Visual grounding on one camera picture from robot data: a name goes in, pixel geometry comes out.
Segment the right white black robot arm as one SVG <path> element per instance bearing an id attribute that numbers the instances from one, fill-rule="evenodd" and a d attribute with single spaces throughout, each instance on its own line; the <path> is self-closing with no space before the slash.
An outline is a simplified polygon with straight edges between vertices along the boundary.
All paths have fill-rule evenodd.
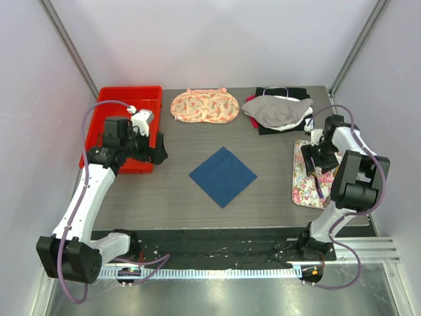
<path id="1" fill-rule="evenodd" d="M 335 172 L 327 206 L 300 233 L 296 251 L 305 260 L 333 259 L 336 234 L 352 219 L 365 216 L 382 202 L 390 160 L 375 154 L 353 122 L 331 115 L 322 129 L 312 130 L 301 147 L 305 173 Z"/>

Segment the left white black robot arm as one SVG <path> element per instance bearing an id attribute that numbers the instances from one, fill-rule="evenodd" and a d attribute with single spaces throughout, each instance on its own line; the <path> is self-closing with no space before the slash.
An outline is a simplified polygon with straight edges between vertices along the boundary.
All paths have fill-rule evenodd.
<path id="1" fill-rule="evenodd" d="M 93 241 L 91 233 L 102 201 L 119 170 L 128 159 L 161 164 L 167 157 L 163 134 L 156 133 L 156 146 L 149 145 L 149 125 L 154 114 L 140 110 L 127 117 L 107 117 L 100 144 L 87 151 L 87 164 L 68 209 L 52 235 L 36 244 L 47 276 L 93 283 L 101 267 L 121 258 L 134 262 L 140 255 L 135 232 L 114 229 Z"/>

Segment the blue paper napkin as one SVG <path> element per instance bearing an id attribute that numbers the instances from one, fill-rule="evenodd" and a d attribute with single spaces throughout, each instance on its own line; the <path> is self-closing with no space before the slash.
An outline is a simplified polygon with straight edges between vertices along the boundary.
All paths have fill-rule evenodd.
<path id="1" fill-rule="evenodd" d="M 257 175 L 225 147 L 196 167 L 189 177 L 221 208 L 257 179 Z"/>

